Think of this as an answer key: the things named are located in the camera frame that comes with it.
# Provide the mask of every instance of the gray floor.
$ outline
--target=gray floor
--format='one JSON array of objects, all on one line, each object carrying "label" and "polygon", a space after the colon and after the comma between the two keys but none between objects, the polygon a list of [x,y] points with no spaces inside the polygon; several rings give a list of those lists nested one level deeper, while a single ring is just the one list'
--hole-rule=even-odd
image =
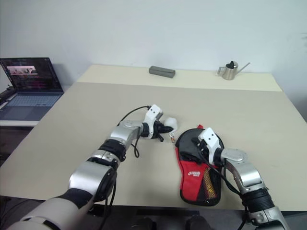
[{"label": "gray floor", "polygon": [[[30,129],[26,128],[0,128],[1,164],[29,132]],[[41,202],[1,196],[1,230],[7,229]],[[95,216],[93,213],[86,215],[77,230],[96,230],[102,221],[101,213],[96,212],[99,209],[102,210],[102,207],[95,206],[94,213],[97,215]],[[115,206],[112,208],[112,213],[103,229],[129,230],[136,220],[149,217],[157,223],[158,230],[184,230],[186,220],[195,214],[205,217],[214,230],[236,230],[241,223],[243,212],[240,210],[214,210],[198,206],[193,209]],[[307,212],[285,212],[283,214],[292,230],[307,229]],[[243,230],[253,229],[255,226],[249,223],[243,227]]]}]

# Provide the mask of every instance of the beige tabletop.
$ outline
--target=beige tabletop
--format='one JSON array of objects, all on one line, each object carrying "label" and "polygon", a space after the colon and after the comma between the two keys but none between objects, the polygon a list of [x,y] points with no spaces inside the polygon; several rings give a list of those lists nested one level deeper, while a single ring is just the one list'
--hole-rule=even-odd
[{"label": "beige tabletop", "polygon": [[[218,83],[187,88],[183,88],[185,84],[117,84],[108,82],[110,69],[114,76],[124,75],[123,69],[117,67],[91,67],[23,140],[0,168],[2,196],[46,200],[64,193],[70,174],[104,142],[123,115],[142,105],[157,104],[165,114],[162,121],[168,116],[177,118],[177,137],[202,124],[212,127],[225,147],[244,150],[281,210],[307,209],[307,124],[270,74],[258,88],[243,90],[234,86],[240,84],[235,81],[229,83],[229,89],[219,89]],[[142,74],[133,75],[133,69],[126,69],[131,71],[127,75],[132,80]],[[146,69],[142,71],[150,78]],[[197,75],[184,71],[189,80]],[[89,73],[93,79],[85,82]],[[203,72],[204,78],[209,75]],[[252,87],[255,78],[262,76],[241,75],[250,78],[246,87]],[[97,83],[104,77],[105,83]],[[163,77],[152,77],[164,81]],[[142,120],[145,112],[135,112],[130,119]],[[167,135],[164,137],[163,143],[140,139],[138,159],[133,149],[127,151],[127,158],[118,169],[115,205],[191,206],[179,196],[181,172],[174,146]],[[242,205],[239,197],[223,184],[221,202],[213,208],[242,209]]]}]

